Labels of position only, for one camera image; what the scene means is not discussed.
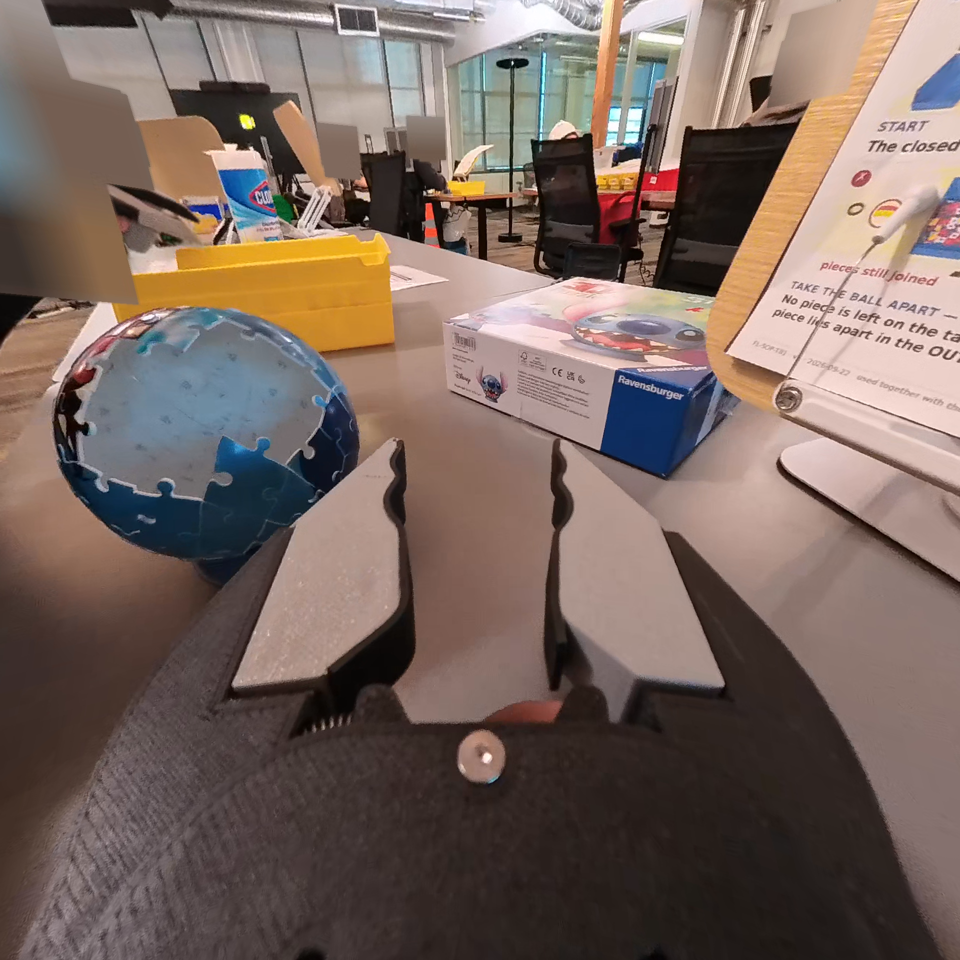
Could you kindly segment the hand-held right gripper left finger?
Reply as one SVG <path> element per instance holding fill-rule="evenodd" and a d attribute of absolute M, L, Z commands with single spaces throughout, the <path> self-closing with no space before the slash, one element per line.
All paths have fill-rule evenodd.
<path fill-rule="evenodd" d="M 416 650 L 406 458 L 389 438 L 293 526 L 234 675 L 236 694 L 357 694 Z"/>

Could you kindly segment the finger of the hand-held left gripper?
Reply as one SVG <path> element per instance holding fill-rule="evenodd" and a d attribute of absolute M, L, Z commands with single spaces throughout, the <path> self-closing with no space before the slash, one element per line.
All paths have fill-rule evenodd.
<path fill-rule="evenodd" d="M 108 185 L 108 194 L 119 215 L 139 219 L 143 216 L 176 218 L 189 224 L 198 224 L 199 217 L 187 206 L 153 189 Z"/>
<path fill-rule="evenodd" d="M 138 221 L 124 222 L 124 244 L 129 252 L 149 252 L 160 247 L 180 246 L 188 242 L 188 222 L 173 221 L 162 224 L 164 229 Z"/>

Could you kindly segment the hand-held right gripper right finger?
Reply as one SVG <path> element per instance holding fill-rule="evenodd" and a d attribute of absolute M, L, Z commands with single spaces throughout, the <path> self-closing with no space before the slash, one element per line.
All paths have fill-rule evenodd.
<path fill-rule="evenodd" d="M 573 444 L 555 439 L 544 603 L 548 687 L 592 686 L 611 719 L 646 690 L 725 690 L 666 533 Z"/>

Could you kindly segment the blue ball stand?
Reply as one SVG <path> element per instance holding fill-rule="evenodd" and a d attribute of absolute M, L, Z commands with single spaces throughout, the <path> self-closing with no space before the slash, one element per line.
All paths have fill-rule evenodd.
<path fill-rule="evenodd" d="M 196 559 L 193 560 L 193 567 L 205 582 L 222 588 L 256 555 L 258 549 L 254 547 L 237 557 Z"/>

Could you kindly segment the blue puzzle ball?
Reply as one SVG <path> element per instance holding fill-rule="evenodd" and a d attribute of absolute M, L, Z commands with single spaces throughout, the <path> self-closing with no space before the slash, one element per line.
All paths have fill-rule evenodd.
<path fill-rule="evenodd" d="M 152 554 L 241 556 L 357 466 L 346 386 L 308 343 L 233 309 L 159 308 L 79 354 L 54 402 L 74 495 Z"/>

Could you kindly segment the white and blue puzzle box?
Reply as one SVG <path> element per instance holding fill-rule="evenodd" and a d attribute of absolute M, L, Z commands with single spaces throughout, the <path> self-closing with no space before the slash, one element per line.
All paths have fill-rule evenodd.
<path fill-rule="evenodd" d="M 709 364 L 714 298 L 584 277 L 443 324 L 448 389 L 668 477 L 738 399 Z"/>

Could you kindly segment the disinfecting wipes canister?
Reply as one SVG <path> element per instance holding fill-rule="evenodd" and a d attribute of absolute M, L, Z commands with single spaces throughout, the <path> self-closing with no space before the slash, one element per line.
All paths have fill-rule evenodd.
<path fill-rule="evenodd" d="M 282 221 L 261 154 L 235 146 L 205 153 L 216 169 L 239 242 L 282 241 Z"/>

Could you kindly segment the black monitor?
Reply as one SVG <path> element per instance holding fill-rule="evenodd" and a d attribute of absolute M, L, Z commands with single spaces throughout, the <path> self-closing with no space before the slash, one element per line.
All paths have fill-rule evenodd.
<path fill-rule="evenodd" d="M 305 173 L 274 115 L 287 102 L 299 107 L 297 93 L 273 92 L 261 82 L 203 80 L 199 89 L 172 89 L 170 96 L 178 116 L 208 120 L 224 143 L 257 150 L 269 159 L 276 175 Z"/>

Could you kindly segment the white instruction sheet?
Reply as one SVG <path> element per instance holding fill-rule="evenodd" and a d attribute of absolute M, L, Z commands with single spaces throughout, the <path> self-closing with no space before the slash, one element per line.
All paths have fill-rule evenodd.
<path fill-rule="evenodd" d="M 727 354 L 786 375 L 874 232 L 917 187 L 929 213 L 863 262 L 791 378 L 958 437 L 959 4 L 918 2 Z"/>

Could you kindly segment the black floor lamp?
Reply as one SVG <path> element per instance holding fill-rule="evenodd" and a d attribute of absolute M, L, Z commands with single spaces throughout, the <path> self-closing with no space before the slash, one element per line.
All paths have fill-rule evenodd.
<path fill-rule="evenodd" d="M 525 56 L 507 56 L 498 59 L 497 68 L 509 74 L 509 139 L 508 139 L 508 190 L 507 190 L 507 228 L 498 235 L 498 242 L 505 245 L 517 245 L 522 242 L 522 234 L 514 228 L 514 172 L 515 172 L 515 142 L 516 142 L 516 103 L 517 103 L 517 73 L 529 66 L 529 59 Z"/>

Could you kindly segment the red cloth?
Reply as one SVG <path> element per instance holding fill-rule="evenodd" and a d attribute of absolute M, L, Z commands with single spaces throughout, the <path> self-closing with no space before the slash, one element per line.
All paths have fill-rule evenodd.
<path fill-rule="evenodd" d="M 626 171 L 620 167 L 608 172 L 638 172 Z M 657 173 L 642 174 L 642 185 L 637 198 L 638 186 L 633 192 L 602 193 L 597 189 L 597 196 L 601 210 L 601 223 L 612 224 L 629 219 L 632 211 L 650 210 L 667 213 L 674 209 L 676 191 L 679 180 L 679 168 L 673 167 Z"/>

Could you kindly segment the black office chair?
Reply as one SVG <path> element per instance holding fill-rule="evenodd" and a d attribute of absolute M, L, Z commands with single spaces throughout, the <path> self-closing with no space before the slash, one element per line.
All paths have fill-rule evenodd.
<path fill-rule="evenodd" d="M 685 130 L 654 287 L 717 294 L 798 126 Z"/>
<path fill-rule="evenodd" d="M 624 282 L 628 265 L 643 258 L 642 210 L 601 222 L 594 149 L 532 140 L 538 227 L 534 270 L 555 280 L 573 276 Z"/>

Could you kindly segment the wooden pillar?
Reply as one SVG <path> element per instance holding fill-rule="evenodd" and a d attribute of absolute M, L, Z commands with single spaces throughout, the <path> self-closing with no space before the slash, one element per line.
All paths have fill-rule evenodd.
<path fill-rule="evenodd" d="M 620 46 L 624 1 L 604 1 L 597 50 L 590 131 L 594 148 L 606 144 Z"/>

